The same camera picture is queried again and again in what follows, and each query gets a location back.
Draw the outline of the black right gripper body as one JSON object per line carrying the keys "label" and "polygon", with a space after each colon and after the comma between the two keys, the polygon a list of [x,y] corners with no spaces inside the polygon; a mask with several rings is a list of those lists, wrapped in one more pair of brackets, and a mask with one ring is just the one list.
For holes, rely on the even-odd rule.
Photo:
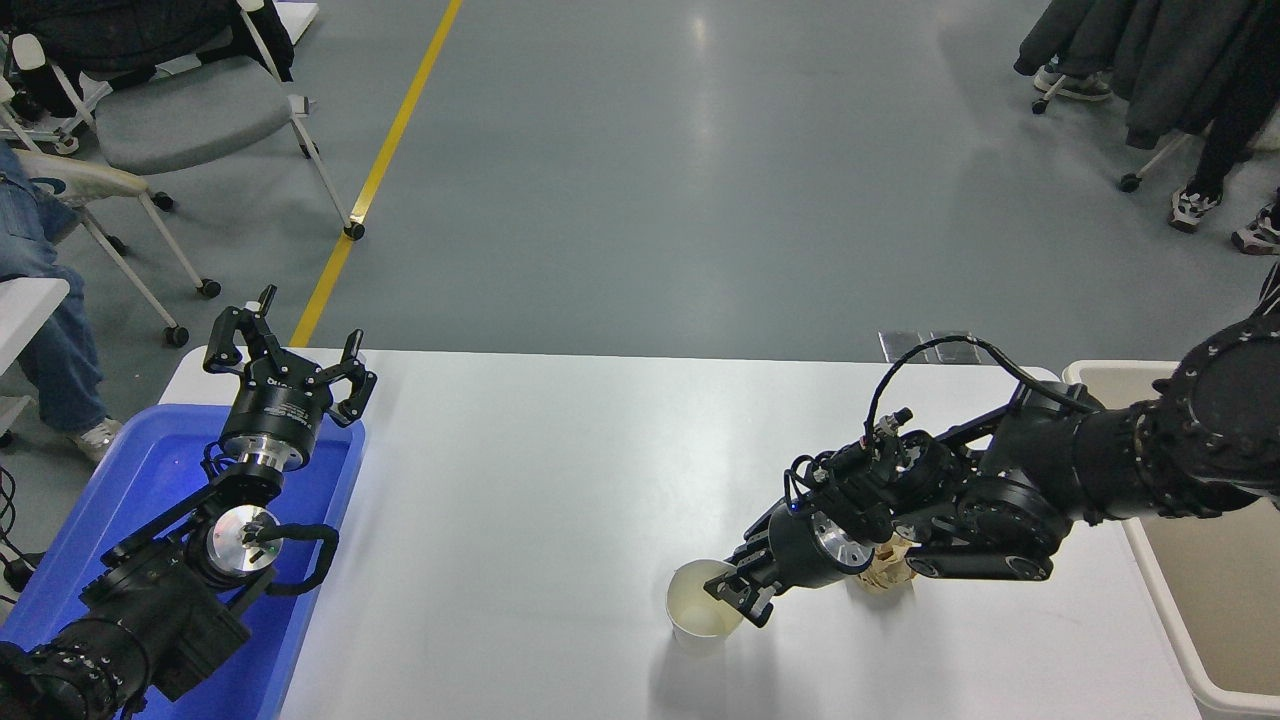
{"label": "black right gripper body", "polygon": [[778,591],[817,589],[841,582],[846,573],[838,552],[846,544],[842,529],[824,515],[794,515],[780,503],[768,518],[768,547]]}

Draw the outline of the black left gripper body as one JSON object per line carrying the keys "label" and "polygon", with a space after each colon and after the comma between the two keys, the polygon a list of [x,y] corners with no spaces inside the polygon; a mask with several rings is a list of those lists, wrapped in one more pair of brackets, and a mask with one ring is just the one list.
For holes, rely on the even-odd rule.
{"label": "black left gripper body", "polygon": [[296,456],[312,454],[332,393],[314,379],[320,366],[287,360],[280,373],[270,360],[248,363],[219,436],[227,450],[239,450],[251,436],[270,437]]}

